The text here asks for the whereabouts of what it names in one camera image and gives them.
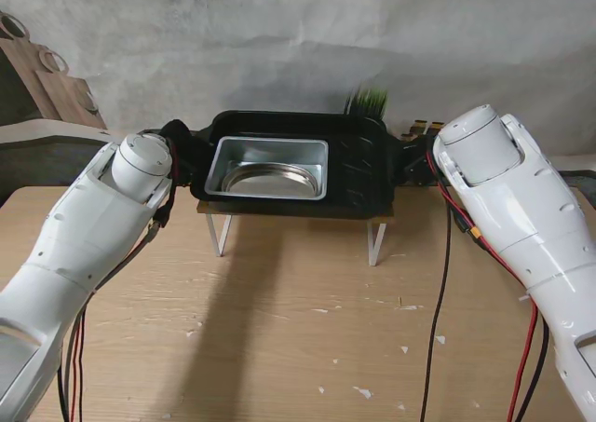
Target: metal tray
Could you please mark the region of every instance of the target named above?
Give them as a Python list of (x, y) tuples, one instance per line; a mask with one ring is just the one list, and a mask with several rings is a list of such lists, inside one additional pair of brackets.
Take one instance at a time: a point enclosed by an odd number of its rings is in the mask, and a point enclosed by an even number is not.
[(231, 197), (321, 200), (329, 147), (320, 140), (224, 137), (205, 191)]

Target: robot arm casing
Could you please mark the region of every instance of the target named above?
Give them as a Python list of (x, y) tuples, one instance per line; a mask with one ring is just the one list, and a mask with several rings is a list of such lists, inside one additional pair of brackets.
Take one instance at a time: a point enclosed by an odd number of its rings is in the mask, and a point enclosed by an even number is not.
[[(467, 119), (485, 109), (476, 111)], [(448, 136), (458, 125), (466, 123), (445, 127)], [(507, 141), (497, 141), (494, 131), (484, 138), (490, 125), (502, 126)], [(596, 420), (596, 247), (576, 197), (515, 117), (497, 117), (461, 136), (445, 141), (440, 133), (434, 157), (482, 235), (536, 302), (552, 331), (562, 380), (584, 417)], [(454, 146), (462, 140), (475, 145), (477, 157), (469, 151), (459, 157)], [(510, 162), (491, 170), (491, 152), (502, 153), (505, 143), (519, 158), (507, 149)], [(471, 184), (468, 177), (481, 181)]]
[[(167, 150), (157, 140), (147, 143)], [(0, 420), (30, 415), (58, 369), (76, 314), (169, 192), (165, 174), (140, 171), (123, 157), (113, 143), (98, 152), (49, 212), (30, 256), (0, 293)], [(127, 190), (135, 181), (139, 187)], [(135, 197), (142, 186), (144, 195)]]

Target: white metal stand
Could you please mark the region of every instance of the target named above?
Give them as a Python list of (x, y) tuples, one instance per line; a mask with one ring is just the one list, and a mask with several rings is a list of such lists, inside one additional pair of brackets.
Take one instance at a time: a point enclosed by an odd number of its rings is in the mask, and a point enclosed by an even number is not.
[[(225, 222), (223, 223), (222, 234), (217, 237), (215, 231), (215, 224), (213, 223), (213, 216), (210, 213), (206, 213), (207, 226), (209, 227), (209, 234), (211, 236), (211, 243), (213, 244), (213, 250), (217, 257), (224, 255), (225, 241), (227, 239), (227, 233), (230, 230), (230, 224), (232, 224), (232, 216), (226, 215)], [(381, 245), (383, 244), (383, 237), (385, 236), (385, 230), (387, 224), (379, 224), (379, 229), (376, 232), (376, 236), (373, 233), (373, 222), (367, 222), (367, 236), (368, 236), (368, 248), (369, 248), (369, 265), (376, 266), (379, 252), (381, 251)]]
[(211, 243), (213, 243), (213, 249), (217, 257), (224, 255), (225, 240), (227, 239), (227, 233), (230, 230), (230, 224), (232, 223), (232, 216), (226, 215), (225, 222), (223, 223), (222, 235), (219, 240), (217, 239), (217, 233), (215, 232), (215, 225), (213, 224), (213, 217), (211, 214), (205, 214), (207, 217), (207, 226), (209, 227), (209, 234), (211, 235)]
[(366, 223), (366, 229), (368, 233), (368, 241), (369, 241), (369, 265), (376, 266), (377, 258), (379, 257), (379, 252), (381, 251), (381, 244), (383, 243), (383, 236), (385, 235), (385, 229), (387, 228), (387, 224), (379, 224), (379, 230), (376, 233), (376, 240), (374, 240), (373, 235), (373, 222)]

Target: black tray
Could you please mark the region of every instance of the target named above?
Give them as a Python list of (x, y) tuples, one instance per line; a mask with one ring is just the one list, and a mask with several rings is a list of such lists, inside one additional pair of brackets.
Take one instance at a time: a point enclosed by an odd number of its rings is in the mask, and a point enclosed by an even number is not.
[[(210, 153), (196, 166), (191, 193), (209, 201), (217, 211), (342, 219), (369, 219), (391, 212), (390, 137), (381, 121), (346, 115), (228, 111), (217, 115), (201, 133), (207, 135)], [(208, 194), (205, 182), (224, 136), (326, 141), (326, 197), (307, 201)]]

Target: wooden table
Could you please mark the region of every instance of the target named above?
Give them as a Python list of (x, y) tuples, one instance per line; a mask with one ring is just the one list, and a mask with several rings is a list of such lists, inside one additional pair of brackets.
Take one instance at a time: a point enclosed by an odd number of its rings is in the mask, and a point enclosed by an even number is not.
[[(0, 210), (0, 286), (62, 191), (21, 189)], [(377, 268), (361, 224), (334, 220), (241, 216), (217, 258), (181, 190), (169, 225), (89, 306), (85, 421), (417, 421), (445, 209), (434, 189), (400, 188), (395, 210)], [(457, 230), (452, 254), (427, 421), (501, 422), (530, 307)], [(33, 421), (60, 421), (55, 389)], [(551, 349), (524, 421), (563, 420), (582, 419)]]

